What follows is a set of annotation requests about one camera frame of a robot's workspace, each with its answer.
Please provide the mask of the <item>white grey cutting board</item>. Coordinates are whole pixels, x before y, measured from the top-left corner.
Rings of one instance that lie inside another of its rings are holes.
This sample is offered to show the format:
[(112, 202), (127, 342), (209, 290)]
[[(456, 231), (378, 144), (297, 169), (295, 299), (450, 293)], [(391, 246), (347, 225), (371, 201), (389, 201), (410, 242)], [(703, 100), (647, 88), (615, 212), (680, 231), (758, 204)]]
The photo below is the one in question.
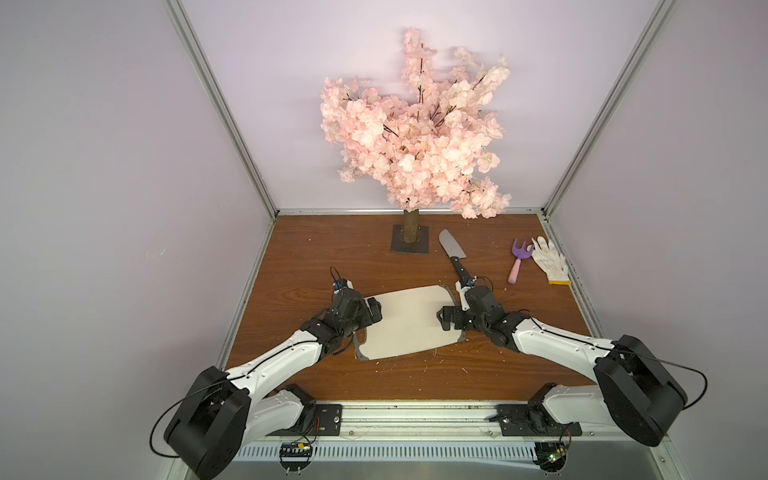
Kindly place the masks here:
[(358, 360), (372, 361), (410, 355), (463, 342), (466, 333), (443, 330), (437, 313), (454, 306), (444, 286), (425, 286), (375, 295), (382, 319), (353, 338)]

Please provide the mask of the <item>black handled kitchen knife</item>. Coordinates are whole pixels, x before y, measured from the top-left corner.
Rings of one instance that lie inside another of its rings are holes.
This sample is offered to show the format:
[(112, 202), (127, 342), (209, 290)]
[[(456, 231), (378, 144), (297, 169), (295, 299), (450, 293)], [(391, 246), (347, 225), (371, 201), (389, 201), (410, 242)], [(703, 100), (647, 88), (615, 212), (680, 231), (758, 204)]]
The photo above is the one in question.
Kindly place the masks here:
[(446, 255), (449, 257), (459, 280), (468, 281), (473, 277), (461, 263), (466, 258), (466, 254), (454, 236), (447, 229), (443, 229), (439, 233), (438, 239)]

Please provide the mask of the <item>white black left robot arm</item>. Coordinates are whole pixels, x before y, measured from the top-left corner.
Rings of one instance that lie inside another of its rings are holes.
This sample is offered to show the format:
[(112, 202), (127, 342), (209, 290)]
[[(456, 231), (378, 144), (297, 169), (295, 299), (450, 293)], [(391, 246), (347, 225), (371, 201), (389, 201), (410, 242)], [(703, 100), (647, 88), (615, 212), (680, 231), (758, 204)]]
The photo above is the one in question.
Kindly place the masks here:
[(349, 284), (336, 286), (329, 307), (304, 322), (287, 340), (229, 370), (215, 366), (195, 378), (172, 414), (163, 440), (199, 479), (227, 468), (241, 446), (294, 427), (312, 399), (301, 389), (275, 389), (340, 349), (343, 341), (383, 318), (383, 307)]

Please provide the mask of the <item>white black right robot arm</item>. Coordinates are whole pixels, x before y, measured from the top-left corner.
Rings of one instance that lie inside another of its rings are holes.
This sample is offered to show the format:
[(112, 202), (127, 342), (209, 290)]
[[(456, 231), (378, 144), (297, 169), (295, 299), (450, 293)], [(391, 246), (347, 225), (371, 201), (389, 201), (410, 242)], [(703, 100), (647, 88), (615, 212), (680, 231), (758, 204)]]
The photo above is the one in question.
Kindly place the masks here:
[(590, 385), (544, 388), (535, 408), (558, 424), (612, 425), (631, 439), (657, 446), (685, 410), (696, 405), (672, 376), (673, 362), (656, 357), (638, 338), (585, 336), (548, 325), (526, 310), (505, 311), (487, 287), (465, 287), (461, 305), (443, 306), (444, 330), (471, 330), (494, 345), (549, 360)]

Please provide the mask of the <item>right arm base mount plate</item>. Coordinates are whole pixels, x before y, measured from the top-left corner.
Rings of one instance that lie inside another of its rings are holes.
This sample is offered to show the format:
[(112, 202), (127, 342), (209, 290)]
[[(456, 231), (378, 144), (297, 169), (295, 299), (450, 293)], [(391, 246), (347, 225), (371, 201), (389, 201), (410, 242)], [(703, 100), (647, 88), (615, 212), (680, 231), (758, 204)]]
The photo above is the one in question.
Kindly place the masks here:
[(576, 423), (561, 424), (538, 407), (527, 404), (499, 404), (496, 411), (486, 420), (497, 424), (503, 436), (559, 437), (563, 435), (578, 437), (583, 435), (581, 425)]

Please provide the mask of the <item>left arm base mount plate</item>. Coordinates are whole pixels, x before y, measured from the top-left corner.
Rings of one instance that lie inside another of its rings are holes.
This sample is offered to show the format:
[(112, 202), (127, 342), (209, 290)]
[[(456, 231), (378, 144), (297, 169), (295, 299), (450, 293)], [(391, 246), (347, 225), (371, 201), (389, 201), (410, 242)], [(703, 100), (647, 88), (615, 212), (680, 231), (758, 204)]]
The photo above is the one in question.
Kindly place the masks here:
[(341, 432), (342, 419), (341, 404), (313, 404), (303, 409), (292, 427), (276, 430), (270, 436), (337, 437)]

